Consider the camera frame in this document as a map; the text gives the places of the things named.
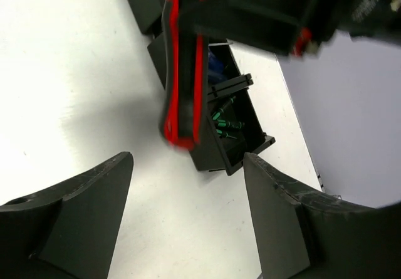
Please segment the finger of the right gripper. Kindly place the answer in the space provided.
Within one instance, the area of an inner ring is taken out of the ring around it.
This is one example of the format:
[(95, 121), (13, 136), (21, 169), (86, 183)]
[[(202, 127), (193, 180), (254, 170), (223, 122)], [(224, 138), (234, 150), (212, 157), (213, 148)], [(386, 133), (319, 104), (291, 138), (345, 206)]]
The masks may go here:
[(183, 31), (226, 38), (278, 55), (302, 55), (317, 0), (200, 0), (179, 13)]

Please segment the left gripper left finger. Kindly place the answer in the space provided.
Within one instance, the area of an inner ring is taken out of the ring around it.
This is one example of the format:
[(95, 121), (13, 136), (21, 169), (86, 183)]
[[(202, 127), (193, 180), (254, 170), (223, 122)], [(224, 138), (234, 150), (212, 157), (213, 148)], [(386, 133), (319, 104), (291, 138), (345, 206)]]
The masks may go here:
[(107, 278), (133, 166), (121, 152), (1, 205), (1, 278)]

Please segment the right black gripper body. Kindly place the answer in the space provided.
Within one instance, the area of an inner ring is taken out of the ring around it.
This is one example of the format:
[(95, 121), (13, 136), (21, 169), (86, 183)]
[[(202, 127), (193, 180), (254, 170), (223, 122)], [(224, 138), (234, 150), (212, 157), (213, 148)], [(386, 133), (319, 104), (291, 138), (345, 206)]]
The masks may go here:
[(300, 33), (300, 55), (316, 54), (336, 31), (400, 46), (400, 0), (317, 0)]

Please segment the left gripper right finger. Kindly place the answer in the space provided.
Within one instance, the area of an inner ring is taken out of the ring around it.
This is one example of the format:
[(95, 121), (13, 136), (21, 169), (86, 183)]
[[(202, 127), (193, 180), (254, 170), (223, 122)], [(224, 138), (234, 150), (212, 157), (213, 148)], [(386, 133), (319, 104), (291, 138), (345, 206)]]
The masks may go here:
[(256, 154), (243, 168), (263, 278), (400, 277), (400, 204), (338, 199)]

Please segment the green black precision screwdriver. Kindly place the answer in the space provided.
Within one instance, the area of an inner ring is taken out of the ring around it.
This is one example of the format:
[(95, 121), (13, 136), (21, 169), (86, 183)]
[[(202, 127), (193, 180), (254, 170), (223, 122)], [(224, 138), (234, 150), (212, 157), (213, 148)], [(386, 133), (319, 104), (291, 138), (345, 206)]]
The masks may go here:
[(235, 100), (236, 100), (236, 96), (233, 95), (231, 97), (229, 97), (221, 106), (219, 106), (216, 111), (212, 114), (212, 119), (213, 120), (219, 120), (220, 117), (224, 114), (224, 112), (227, 110), (227, 108), (232, 105)]

